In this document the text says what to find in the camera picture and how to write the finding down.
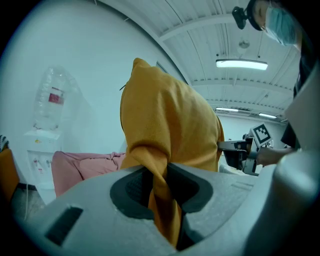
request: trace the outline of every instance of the gray floor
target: gray floor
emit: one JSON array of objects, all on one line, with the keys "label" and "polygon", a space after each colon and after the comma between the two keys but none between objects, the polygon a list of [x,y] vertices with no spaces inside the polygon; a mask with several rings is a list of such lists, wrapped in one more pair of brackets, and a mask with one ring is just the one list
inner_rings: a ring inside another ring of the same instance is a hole
[{"label": "gray floor", "polygon": [[[17,188],[11,199],[12,214],[19,219],[24,219],[26,214],[26,197],[25,189]],[[28,209],[26,221],[31,218],[36,212],[45,207],[39,193],[35,190],[28,190]]]}]

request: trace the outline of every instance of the white wall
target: white wall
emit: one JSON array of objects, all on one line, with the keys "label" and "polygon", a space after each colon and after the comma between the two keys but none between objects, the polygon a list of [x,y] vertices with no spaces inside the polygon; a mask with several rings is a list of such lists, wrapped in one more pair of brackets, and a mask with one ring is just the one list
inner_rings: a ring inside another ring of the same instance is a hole
[{"label": "white wall", "polygon": [[284,125],[262,122],[258,120],[256,121],[250,119],[221,116],[219,114],[218,117],[222,124],[225,141],[228,141],[229,139],[231,139],[232,141],[242,140],[242,136],[249,133],[251,127],[264,123],[271,137],[273,138],[273,147],[275,149],[283,149],[285,146],[285,144],[281,142],[281,138],[286,129],[286,126]]},{"label": "white wall", "polygon": [[123,148],[119,89],[133,60],[158,61],[182,79],[159,46],[116,11],[84,1],[39,5],[11,39],[0,62],[0,134],[8,137],[21,182],[28,173],[23,134],[33,123],[33,104],[49,65],[62,65],[77,81],[83,98],[64,143],[68,152],[111,153]]}]

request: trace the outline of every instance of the person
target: person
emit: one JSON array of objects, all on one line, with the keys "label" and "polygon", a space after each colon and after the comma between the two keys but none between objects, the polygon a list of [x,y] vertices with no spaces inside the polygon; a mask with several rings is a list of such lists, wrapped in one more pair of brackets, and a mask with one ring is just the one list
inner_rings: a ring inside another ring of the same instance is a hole
[{"label": "person", "polygon": [[[293,89],[293,97],[295,97],[311,73],[316,61],[303,29],[285,10],[279,0],[250,0],[246,8],[246,15],[253,28],[264,31],[268,37],[283,46],[295,46],[300,52],[299,76]],[[283,156],[300,147],[289,123],[281,141],[290,147],[283,149],[261,147],[257,155],[257,164],[263,166],[276,164]]]}]

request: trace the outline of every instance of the yellow cloth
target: yellow cloth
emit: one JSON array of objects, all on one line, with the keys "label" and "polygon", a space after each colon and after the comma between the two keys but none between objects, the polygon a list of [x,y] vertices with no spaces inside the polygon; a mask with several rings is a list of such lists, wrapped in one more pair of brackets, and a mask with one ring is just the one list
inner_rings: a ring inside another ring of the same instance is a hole
[{"label": "yellow cloth", "polygon": [[217,172],[221,123],[190,86],[139,58],[122,93],[120,119],[127,143],[121,168],[143,165],[153,173],[148,207],[158,230],[176,246],[181,209],[166,183],[167,164]]}]

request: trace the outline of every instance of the pink sofa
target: pink sofa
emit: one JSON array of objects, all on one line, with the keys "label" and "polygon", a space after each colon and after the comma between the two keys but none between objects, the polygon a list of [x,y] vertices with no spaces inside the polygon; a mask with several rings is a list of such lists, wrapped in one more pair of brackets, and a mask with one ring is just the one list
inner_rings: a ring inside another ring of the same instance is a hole
[{"label": "pink sofa", "polygon": [[93,154],[57,151],[52,158],[52,176],[56,196],[77,183],[120,169],[125,153]]}]

